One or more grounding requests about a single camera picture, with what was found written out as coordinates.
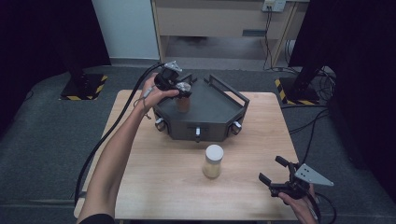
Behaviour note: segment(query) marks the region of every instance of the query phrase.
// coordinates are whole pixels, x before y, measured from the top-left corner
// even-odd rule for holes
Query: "black curtain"
[[[330,107],[346,150],[361,157],[396,202],[395,12],[389,0],[311,0],[290,66],[306,66],[319,56],[318,66],[334,71]]]
[[[0,1],[0,133],[37,82],[105,64],[91,0]]]

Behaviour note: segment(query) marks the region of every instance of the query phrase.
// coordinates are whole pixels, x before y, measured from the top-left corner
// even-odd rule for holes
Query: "wooden table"
[[[130,93],[119,92],[105,132]],[[143,119],[120,186],[116,219],[296,219],[288,206],[271,197],[258,178],[262,172],[274,183],[284,183],[289,171],[275,162],[275,157],[297,162],[278,100],[273,93],[241,93],[250,100],[243,129],[224,142],[172,140],[167,133],[157,131],[154,119]],[[224,149],[222,172],[214,180],[202,173],[205,149],[211,144]],[[84,191],[104,145],[93,159]],[[83,198],[78,200],[76,217],[83,202]]]

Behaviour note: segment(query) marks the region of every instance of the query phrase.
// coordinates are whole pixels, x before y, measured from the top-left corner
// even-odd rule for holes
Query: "human hand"
[[[310,185],[309,193],[315,198],[314,186]],[[290,205],[294,214],[297,216],[297,219],[303,224],[317,224],[314,216],[311,213],[312,204],[309,202],[307,196],[302,199],[295,200],[292,199],[288,194],[280,192],[278,197],[283,200],[284,203]]]
[[[173,97],[178,95],[177,90],[170,90],[170,91],[160,91],[154,83],[154,78],[158,75],[158,73],[153,73],[149,79],[146,80],[143,90],[140,93],[139,99],[143,99],[145,97],[145,94],[148,94],[146,98],[144,99],[144,107],[147,111],[149,111],[150,108],[158,104],[161,99],[164,97]]]

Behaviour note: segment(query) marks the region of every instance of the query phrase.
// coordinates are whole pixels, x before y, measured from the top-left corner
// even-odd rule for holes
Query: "metal handle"
[[[241,132],[242,125],[238,121],[234,121],[233,125],[231,125],[231,133],[237,135]]]
[[[155,127],[157,128],[158,131],[162,132],[166,128],[166,124],[163,121],[163,118],[159,118],[155,120]]]
[[[248,110],[248,103],[249,103],[249,99],[242,95],[239,91],[237,91],[236,89],[234,89],[233,87],[231,87],[230,85],[228,85],[227,83],[225,83],[224,81],[222,81],[221,79],[219,79],[218,77],[215,77],[213,75],[209,76],[209,84],[218,89],[220,92],[222,92],[225,96],[230,97],[229,95],[227,95],[226,93],[224,93],[223,91],[221,91],[218,87],[216,87],[213,83],[213,80],[216,80],[219,84],[221,84],[221,86],[225,87],[228,91],[232,92],[234,95],[236,95],[239,99],[241,99],[242,101],[245,102],[245,104],[243,105],[243,107]]]
[[[200,127],[197,127],[195,129],[195,142],[199,143],[201,141],[201,129]]]

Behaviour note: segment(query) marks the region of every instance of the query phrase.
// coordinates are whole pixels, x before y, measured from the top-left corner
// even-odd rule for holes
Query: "electrical outlet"
[[[265,0],[262,4],[262,11],[272,11],[276,0]]]
[[[283,12],[285,5],[286,0],[265,0],[262,4],[262,11]]]
[[[285,9],[285,5],[286,5],[286,0],[275,0],[273,11],[283,12],[283,9]]]

